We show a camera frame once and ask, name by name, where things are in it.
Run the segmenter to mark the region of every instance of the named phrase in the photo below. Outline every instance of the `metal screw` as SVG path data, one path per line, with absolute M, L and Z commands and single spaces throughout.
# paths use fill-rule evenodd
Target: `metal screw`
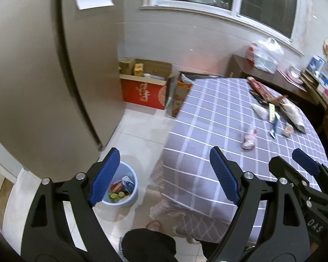
M 80 173 L 78 173 L 76 176 L 75 176 L 75 178 L 77 179 L 77 180 L 83 180 L 84 178 L 85 178 L 85 173 L 83 173 L 83 172 L 80 172 Z
M 44 178 L 43 180 L 41 180 L 41 183 L 43 185 L 48 185 L 50 183 L 50 179 L 49 178 Z
M 288 180 L 285 179 L 285 178 L 280 178 L 279 181 L 280 181 L 281 184 L 287 184 L 288 183 Z
M 247 171 L 246 173 L 244 173 L 244 177 L 247 179 L 252 179 L 254 177 L 254 174 L 252 174 L 251 172 Z

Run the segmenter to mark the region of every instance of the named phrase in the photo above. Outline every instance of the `window frame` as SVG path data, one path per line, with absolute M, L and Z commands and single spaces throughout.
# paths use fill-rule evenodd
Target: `window frame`
M 267 34 L 268 36 L 275 38 L 280 43 L 292 49 L 298 55 L 304 56 L 302 50 L 304 49 L 305 45 L 306 28 L 310 20 L 312 0 L 297 0 L 294 24 L 290 38 L 261 22 L 241 15 L 241 4 L 242 0 L 233 0 L 232 9 L 227 10 L 211 5 L 187 1 L 143 0 L 143 6 L 141 8 L 182 10 L 226 19 L 255 29 L 263 34 Z

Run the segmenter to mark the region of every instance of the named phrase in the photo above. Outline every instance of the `door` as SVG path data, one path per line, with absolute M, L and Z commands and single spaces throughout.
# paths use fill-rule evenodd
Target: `door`
M 0 0 L 0 142 L 40 178 L 87 171 L 98 148 L 61 66 L 56 0 Z
M 105 146 L 125 109 L 117 60 L 115 7 L 80 10 L 76 0 L 62 0 L 62 17 L 75 82 Z

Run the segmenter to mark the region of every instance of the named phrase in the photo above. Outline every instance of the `checkered tablecloth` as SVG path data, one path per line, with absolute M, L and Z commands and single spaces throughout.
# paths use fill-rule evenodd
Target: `checkered tablecloth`
M 268 162 L 281 156 L 306 177 L 311 187 L 316 181 L 291 158 L 300 148 L 314 160 L 328 166 L 323 146 L 306 116 L 301 113 L 307 134 L 295 131 L 289 139 L 281 135 L 285 120 L 278 122 L 277 136 L 270 136 L 271 124 L 252 110 L 257 101 L 249 93 L 246 79 L 219 78 L 195 81 L 169 134 L 152 180 L 162 188 L 163 200 L 151 210 L 151 216 L 182 214 L 176 232 L 210 242 L 219 242 L 237 207 L 229 201 L 209 162 L 209 152 L 219 146 L 228 160 L 260 179 L 275 181 Z M 280 94 L 269 89 L 275 96 Z M 256 148 L 241 147 L 250 124 L 257 129 Z M 260 202 L 250 242 L 257 240 L 265 212 Z

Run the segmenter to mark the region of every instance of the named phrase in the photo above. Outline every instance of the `wooden floor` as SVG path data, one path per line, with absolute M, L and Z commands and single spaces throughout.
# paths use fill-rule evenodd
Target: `wooden floor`
M 9 199 L 11 190 L 13 187 L 13 183 L 9 181 L 7 178 L 4 179 L 0 189 L 0 227 L 2 229 L 2 224 L 4 222 L 4 214 L 7 205 L 7 201 Z

